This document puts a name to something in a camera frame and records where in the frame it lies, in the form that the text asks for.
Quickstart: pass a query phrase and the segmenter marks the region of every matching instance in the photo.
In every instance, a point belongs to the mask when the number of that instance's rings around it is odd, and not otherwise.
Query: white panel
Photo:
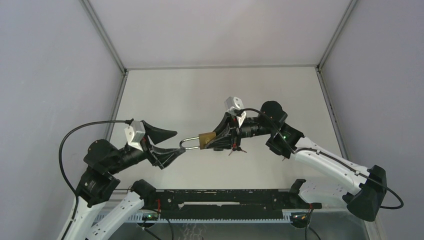
[[[91,0],[125,67],[318,64],[350,0]]]
[[[0,239],[56,239],[72,208],[59,144],[111,116],[121,72],[77,0],[0,1]],[[106,126],[73,134],[63,165],[72,184]]]
[[[132,70],[117,119],[146,120],[178,131],[158,145],[178,148],[180,140],[214,130],[229,96],[241,98],[246,108],[260,109],[266,101],[278,101],[288,113],[288,124],[340,155],[313,67]],[[112,133],[111,142],[118,148],[126,142],[123,128],[116,125]],[[247,153],[228,156],[229,150],[188,150],[164,170],[145,160],[116,177],[120,188],[145,179],[158,189],[261,189],[289,188],[295,179],[322,176],[300,163],[282,161],[265,146],[268,138],[243,139],[241,146]]]
[[[419,239],[423,221],[410,213],[424,214],[424,1],[359,1],[323,73],[351,159],[384,168],[405,202],[378,212],[388,239]],[[398,204],[387,193],[383,205]]]

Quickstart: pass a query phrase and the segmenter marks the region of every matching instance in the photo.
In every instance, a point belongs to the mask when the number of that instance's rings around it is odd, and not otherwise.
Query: black cable
[[[318,240],[321,240],[321,237],[318,235],[318,233],[312,227],[309,227],[309,230],[315,234],[315,236],[318,238]]]
[[[314,208],[311,208],[310,212],[307,214],[307,221],[305,226],[305,240],[308,240],[308,229],[309,229],[309,224],[311,223],[313,212],[314,212]]]
[[[148,233],[148,234],[152,235],[152,237],[154,237],[155,239],[157,239],[157,240],[162,240],[162,239],[160,239],[158,236],[156,236],[156,234],[154,234],[153,232],[151,232],[149,229],[147,229],[147,228],[143,228],[143,230],[144,230],[146,233]]]
[[[243,108],[243,109],[239,110],[238,112],[239,113],[243,113],[245,111],[252,111],[252,112],[258,113],[261,116],[263,116],[271,124],[271,126],[274,128],[274,130],[277,132],[277,134],[280,136],[281,141],[284,143],[284,145],[286,145],[286,147],[290,150],[290,152],[292,154],[295,154],[295,150],[292,149],[292,147],[290,146],[290,144],[284,138],[284,136],[281,133],[280,129],[277,127],[277,125],[274,123],[274,121],[268,115],[266,115],[265,113],[263,113],[263,112],[261,112],[261,111],[259,111],[257,109],[254,109],[254,108]]]
[[[311,151],[311,152],[314,152],[314,153],[317,153],[318,154],[318,150],[317,149],[313,149],[313,148],[299,148],[298,150],[296,150],[296,153],[299,153],[301,151]],[[343,165],[345,168],[349,169],[350,171],[352,171],[354,173],[357,172],[353,167],[347,165],[346,163],[340,161],[339,159],[331,156],[330,154],[328,154],[326,152],[323,152],[323,151],[320,150],[319,151],[319,154],[322,154],[322,155],[326,156],[327,158],[332,159],[332,160],[338,162],[339,164]],[[390,189],[388,186],[384,186],[380,182],[378,182],[378,181],[370,178],[369,176],[364,175],[363,173],[359,173],[358,175],[361,176],[361,177],[363,177],[363,178],[365,178],[365,179],[367,179],[367,180],[370,180],[371,182],[374,182],[375,184],[379,185],[383,189],[389,191],[391,194],[393,194],[393,196],[395,196],[397,198],[397,200],[400,203],[398,206],[380,206],[381,209],[395,210],[395,209],[401,209],[404,206],[404,201],[402,200],[402,198],[395,191],[393,191],[392,189]]]
[[[75,196],[75,206],[73,207],[73,212],[72,212],[72,217],[71,220],[69,221],[65,232],[63,233],[63,236],[61,238],[61,240],[65,239],[69,228],[72,225],[72,222],[75,220],[75,215],[77,213],[77,207],[78,207],[78,195],[77,192],[75,190],[75,188],[72,186],[71,182],[69,182],[69,179],[66,176],[65,170],[64,170],[64,164],[63,164],[63,160],[62,160],[62,151],[64,148],[64,144],[65,141],[68,139],[68,137],[73,134],[74,132],[76,132],[79,129],[91,126],[91,125],[97,125],[97,124],[110,124],[110,123],[126,123],[126,124],[130,124],[133,120],[107,120],[107,121],[94,121],[94,122],[89,122],[80,126],[77,126],[76,128],[72,129],[71,131],[69,131],[65,137],[63,137],[62,142],[60,143],[59,146],[59,167],[60,167],[60,173],[62,174],[63,179],[65,180],[67,186],[70,188],[70,190],[73,192],[74,196]]]
[[[162,212],[160,212],[160,211],[158,211],[158,210],[155,210],[155,209],[149,209],[149,208],[143,208],[143,209],[145,209],[145,210],[149,210],[149,211],[153,211],[153,212],[155,212],[155,213],[157,213],[157,214],[159,214],[159,215],[161,215],[161,216],[163,216],[163,214],[162,214]],[[172,224],[171,224],[171,222],[170,222],[170,220],[168,219],[168,218],[166,218],[166,217],[163,217],[167,222],[168,222],[168,224],[169,224],[169,228],[171,229],[171,240],[174,240],[174,228],[172,227]]]

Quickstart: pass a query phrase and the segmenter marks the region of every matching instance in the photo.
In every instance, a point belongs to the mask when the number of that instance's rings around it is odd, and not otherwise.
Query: red wire
[[[309,203],[309,209],[308,209],[308,211],[307,211],[307,214],[309,214],[313,208],[314,208],[314,207],[312,206],[312,204],[311,204],[311,203]]]
[[[161,200],[157,199],[156,202],[157,202],[157,211],[160,212],[161,211]]]

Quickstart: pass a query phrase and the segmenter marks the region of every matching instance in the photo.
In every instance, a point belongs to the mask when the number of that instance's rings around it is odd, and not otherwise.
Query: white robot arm
[[[121,203],[92,226],[96,216],[120,182],[113,177],[113,174],[145,159],[148,159],[153,166],[164,169],[186,150],[243,151],[240,147],[241,139],[268,134],[270,138],[266,145],[273,153],[309,165],[334,179],[335,184],[327,185],[298,179],[290,191],[295,191],[306,203],[346,206],[352,214],[366,221],[374,221],[380,208],[403,207],[400,197],[387,187],[386,172],[383,168],[376,165],[367,168],[355,164],[318,146],[302,132],[285,123],[287,113],[278,102],[267,101],[260,110],[256,110],[244,108],[241,99],[237,97],[229,97],[225,101],[225,106],[227,112],[214,131],[183,139],[180,142],[180,148],[155,147],[153,144],[167,140],[175,136],[177,132],[153,127],[145,121],[87,123],[69,132],[59,148],[59,163],[66,183],[75,193],[76,209],[72,209],[58,240],[108,239],[130,215],[144,205],[151,206],[152,199],[149,197],[156,192],[156,189],[144,180],[136,181],[131,192]],[[254,111],[258,113],[258,116],[246,117],[246,111]],[[78,187],[74,189],[63,171],[61,162],[63,143],[71,133],[82,127],[110,122],[129,124],[129,127],[125,129],[127,144],[117,149],[104,139],[93,142],[84,157],[88,168],[81,176]],[[183,146],[184,142],[197,139],[199,146]],[[398,198],[399,206],[381,206],[387,191]]]
[[[107,240],[132,214],[144,206],[144,200],[135,191],[129,192],[109,214],[93,225],[95,218],[105,204],[106,202],[102,202],[88,207],[88,203],[82,197],[79,197],[75,217],[72,218],[72,212],[74,211],[72,209],[68,218],[68,221],[71,222],[67,231],[68,234],[64,236],[68,227],[65,225],[57,239]]]

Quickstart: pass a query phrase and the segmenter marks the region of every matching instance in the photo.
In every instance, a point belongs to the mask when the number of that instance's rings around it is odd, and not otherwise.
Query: padlock
[[[199,134],[199,146],[200,149],[205,149],[205,145],[208,144],[212,139],[214,139],[217,136],[217,133],[212,132],[206,132]]]

